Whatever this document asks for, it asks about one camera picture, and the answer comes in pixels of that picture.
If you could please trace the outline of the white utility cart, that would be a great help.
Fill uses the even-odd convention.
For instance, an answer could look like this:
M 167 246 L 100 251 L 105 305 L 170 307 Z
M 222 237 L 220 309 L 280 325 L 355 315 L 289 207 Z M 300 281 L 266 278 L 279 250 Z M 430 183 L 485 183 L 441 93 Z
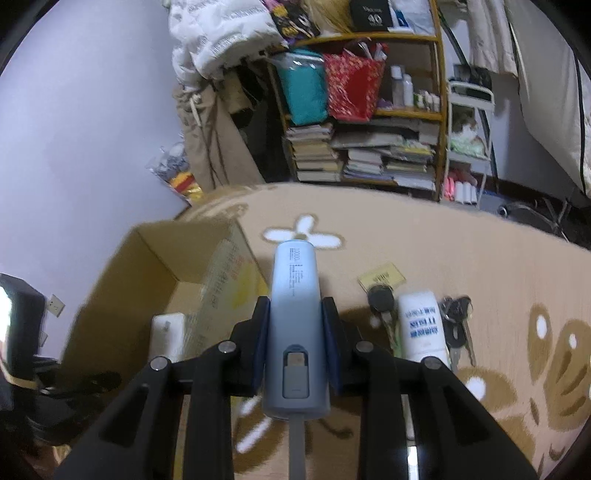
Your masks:
M 448 131 L 442 199 L 480 208 L 492 174 L 492 138 L 487 121 L 495 111 L 493 92 L 474 83 L 448 81 Z

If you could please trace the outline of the khaki hanging coat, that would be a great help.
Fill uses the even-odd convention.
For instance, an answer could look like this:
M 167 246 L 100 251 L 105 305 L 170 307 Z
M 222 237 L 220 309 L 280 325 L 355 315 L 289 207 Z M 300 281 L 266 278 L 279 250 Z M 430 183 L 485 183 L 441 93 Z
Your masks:
M 179 85 L 173 98 L 189 169 L 202 191 L 263 184 L 245 140 L 211 85 L 199 90 Z

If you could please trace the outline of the beige patterned blanket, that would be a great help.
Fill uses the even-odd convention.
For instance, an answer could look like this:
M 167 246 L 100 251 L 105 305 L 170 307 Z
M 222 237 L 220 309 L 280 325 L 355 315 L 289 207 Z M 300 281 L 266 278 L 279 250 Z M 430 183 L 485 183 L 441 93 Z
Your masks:
M 184 214 L 235 220 L 264 275 L 276 244 L 317 250 L 322 292 L 369 326 L 363 276 L 395 266 L 402 292 L 470 297 L 473 358 L 460 377 L 539 476 L 574 457 L 590 417 L 590 254 L 479 211 L 375 190 L 300 183 L 223 187 Z

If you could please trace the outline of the bag of plush toys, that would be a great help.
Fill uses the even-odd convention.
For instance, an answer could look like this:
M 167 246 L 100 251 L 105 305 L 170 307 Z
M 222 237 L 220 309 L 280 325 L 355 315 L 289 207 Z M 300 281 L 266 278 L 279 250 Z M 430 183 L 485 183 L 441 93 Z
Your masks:
M 204 196 L 190 171 L 183 142 L 177 142 L 168 149 L 161 148 L 146 168 L 187 203 L 193 204 Z

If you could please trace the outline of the teal bag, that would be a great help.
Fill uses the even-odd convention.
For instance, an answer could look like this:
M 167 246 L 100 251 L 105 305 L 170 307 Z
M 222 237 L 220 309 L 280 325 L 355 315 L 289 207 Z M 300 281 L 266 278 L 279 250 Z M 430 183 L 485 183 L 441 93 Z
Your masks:
M 325 61 L 321 54 L 295 49 L 274 55 L 283 95 L 295 126 L 322 123 L 328 118 Z

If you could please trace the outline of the white garment cover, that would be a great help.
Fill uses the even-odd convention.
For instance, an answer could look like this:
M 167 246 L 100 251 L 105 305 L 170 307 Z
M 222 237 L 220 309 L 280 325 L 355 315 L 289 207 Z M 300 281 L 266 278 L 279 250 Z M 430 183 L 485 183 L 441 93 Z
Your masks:
M 505 3 L 530 134 L 590 194 L 590 78 L 571 46 L 531 1 Z

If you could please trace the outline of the black key bunch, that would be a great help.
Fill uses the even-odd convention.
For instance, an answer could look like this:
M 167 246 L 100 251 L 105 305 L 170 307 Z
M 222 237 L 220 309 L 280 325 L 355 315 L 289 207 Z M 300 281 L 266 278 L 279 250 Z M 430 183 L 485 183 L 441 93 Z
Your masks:
M 444 297 L 439 303 L 451 369 L 459 372 L 462 352 L 466 351 L 473 367 L 477 366 L 469 319 L 473 311 L 472 299 L 467 296 Z

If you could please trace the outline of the white puffer jacket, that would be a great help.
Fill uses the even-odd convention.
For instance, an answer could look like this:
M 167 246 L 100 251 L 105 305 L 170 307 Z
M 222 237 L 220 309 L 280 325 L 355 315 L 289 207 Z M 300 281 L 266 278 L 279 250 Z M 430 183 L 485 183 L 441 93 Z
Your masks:
M 168 29 L 177 81 L 190 91 L 221 79 L 245 58 L 287 44 L 262 1 L 172 1 Z

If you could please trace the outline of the white power bank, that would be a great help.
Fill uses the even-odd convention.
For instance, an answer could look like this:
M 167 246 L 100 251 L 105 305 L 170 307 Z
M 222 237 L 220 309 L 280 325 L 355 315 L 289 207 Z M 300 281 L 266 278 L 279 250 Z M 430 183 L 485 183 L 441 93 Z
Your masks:
M 181 361 L 185 321 L 183 313 L 154 316 L 151 320 L 148 357 L 163 356 L 173 363 Z

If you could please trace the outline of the light blue power bank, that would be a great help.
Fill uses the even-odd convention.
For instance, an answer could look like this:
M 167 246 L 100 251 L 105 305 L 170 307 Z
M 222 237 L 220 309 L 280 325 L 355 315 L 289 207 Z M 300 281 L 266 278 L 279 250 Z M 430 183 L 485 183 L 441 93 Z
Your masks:
M 271 276 L 263 411 L 287 420 L 322 418 L 330 409 L 315 248 L 304 240 L 283 242 Z

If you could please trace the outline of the beige curtain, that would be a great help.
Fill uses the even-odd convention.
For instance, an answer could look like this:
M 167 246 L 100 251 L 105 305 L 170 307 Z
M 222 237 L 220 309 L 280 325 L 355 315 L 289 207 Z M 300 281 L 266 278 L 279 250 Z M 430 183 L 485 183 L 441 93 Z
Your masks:
M 496 74 L 518 76 L 505 2 L 468 0 L 472 64 Z

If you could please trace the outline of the white tube with text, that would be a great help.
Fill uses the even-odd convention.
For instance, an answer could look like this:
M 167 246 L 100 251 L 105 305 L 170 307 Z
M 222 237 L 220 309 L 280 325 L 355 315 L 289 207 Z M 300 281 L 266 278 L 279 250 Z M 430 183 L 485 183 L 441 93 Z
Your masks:
M 436 357 L 450 367 L 443 320 L 438 300 L 431 291 L 407 293 L 398 297 L 398 319 L 402 355 L 420 363 Z

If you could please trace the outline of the left book stack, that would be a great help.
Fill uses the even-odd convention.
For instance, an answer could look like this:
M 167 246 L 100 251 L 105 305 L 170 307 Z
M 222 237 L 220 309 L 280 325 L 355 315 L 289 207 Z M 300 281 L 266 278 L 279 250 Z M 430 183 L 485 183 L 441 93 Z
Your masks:
M 287 160 L 298 182 L 339 183 L 342 154 L 332 148 L 334 124 L 290 126 L 284 134 Z

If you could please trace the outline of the white wall socket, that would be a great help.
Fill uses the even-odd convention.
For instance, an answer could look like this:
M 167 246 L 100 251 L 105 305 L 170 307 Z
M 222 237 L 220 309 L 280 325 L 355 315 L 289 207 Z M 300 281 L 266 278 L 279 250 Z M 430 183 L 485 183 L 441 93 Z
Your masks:
M 65 304 L 56 295 L 51 295 L 46 304 L 46 310 L 56 318 L 61 315 L 64 308 Z

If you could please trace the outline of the red gift bag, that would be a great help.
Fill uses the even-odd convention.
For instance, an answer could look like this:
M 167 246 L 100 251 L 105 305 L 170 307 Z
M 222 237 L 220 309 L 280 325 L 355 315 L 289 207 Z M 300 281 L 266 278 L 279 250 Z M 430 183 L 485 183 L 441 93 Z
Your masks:
M 372 119 L 389 47 L 369 40 L 346 45 L 341 54 L 324 54 L 328 112 L 339 121 Z

